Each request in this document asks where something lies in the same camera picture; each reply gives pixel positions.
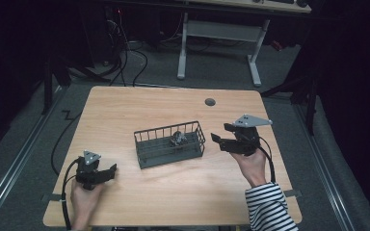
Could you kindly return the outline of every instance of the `gray floor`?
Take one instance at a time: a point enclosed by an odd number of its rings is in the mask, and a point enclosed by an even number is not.
[[[280,52],[264,46],[259,54],[257,66],[261,75],[262,87],[252,84],[246,58],[230,54],[211,52],[209,47],[203,52],[189,52],[187,76],[183,81],[176,79],[178,47],[164,47],[155,50],[146,45],[131,44],[131,48],[141,47],[139,51],[147,56],[145,71],[137,80],[137,86],[172,86],[180,88],[231,89],[264,91],[281,84],[300,47],[286,48]],[[128,63],[124,70],[124,80],[128,85],[133,77],[145,66],[145,59],[136,52],[128,52]],[[41,197],[51,193],[57,176],[50,166],[50,154],[61,135],[70,123],[70,117],[78,115],[86,102],[92,86],[99,85],[87,79],[73,78],[67,90],[57,94],[59,102],[47,118],[45,126],[35,139],[32,147],[25,151],[22,146],[42,117],[43,91],[40,87],[28,105],[12,122],[10,131],[0,143],[0,183],[20,152],[28,153],[25,165],[19,175],[14,177],[8,194],[0,204],[0,230],[64,230],[49,228],[42,223],[47,206]],[[122,86],[118,78],[115,86]],[[328,122],[323,114],[320,101],[317,101],[317,114],[314,120],[315,136],[308,137],[300,117],[302,106],[293,106],[288,100],[289,93],[264,98],[269,118],[274,122],[273,129],[283,160],[287,167],[293,188],[302,193],[298,197],[303,214],[299,224],[302,230],[370,230],[370,207],[362,194],[357,181],[343,160],[334,142]],[[77,122],[73,123],[62,137],[55,152],[56,168],[63,163]],[[322,161],[328,168],[329,177],[339,191],[339,198],[348,212],[349,223],[343,226],[328,194],[323,176],[318,170],[319,163],[314,152],[321,152]],[[218,227],[174,227],[179,230],[218,230]],[[110,230],[110,227],[95,227],[94,230]]]

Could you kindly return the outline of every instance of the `striped sleeve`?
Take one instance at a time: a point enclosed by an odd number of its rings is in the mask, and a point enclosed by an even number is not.
[[[287,213],[287,202],[277,183],[246,190],[251,230],[299,230]]]

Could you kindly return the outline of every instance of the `small object in basket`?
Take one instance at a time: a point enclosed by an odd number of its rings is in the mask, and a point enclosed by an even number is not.
[[[185,135],[181,133],[180,131],[176,131],[173,133],[173,135],[171,136],[170,142],[171,142],[171,146],[180,146],[180,145],[188,143]]]

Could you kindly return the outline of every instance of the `wire basket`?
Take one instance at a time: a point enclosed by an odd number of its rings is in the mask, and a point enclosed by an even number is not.
[[[198,121],[134,132],[140,168],[201,157],[205,137]]]

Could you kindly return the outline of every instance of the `human hand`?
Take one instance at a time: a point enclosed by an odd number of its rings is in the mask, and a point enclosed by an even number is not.
[[[86,230],[88,228],[104,186],[104,183],[99,184],[92,191],[88,191],[83,189],[82,184],[73,179],[71,182],[71,203],[73,203],[74,210],[73,230]]]
[[[250,156],[230,153],[236,160],[243,176],[248,180],[251,187],[266,184],[265,164],[266,156],[259,148]]]

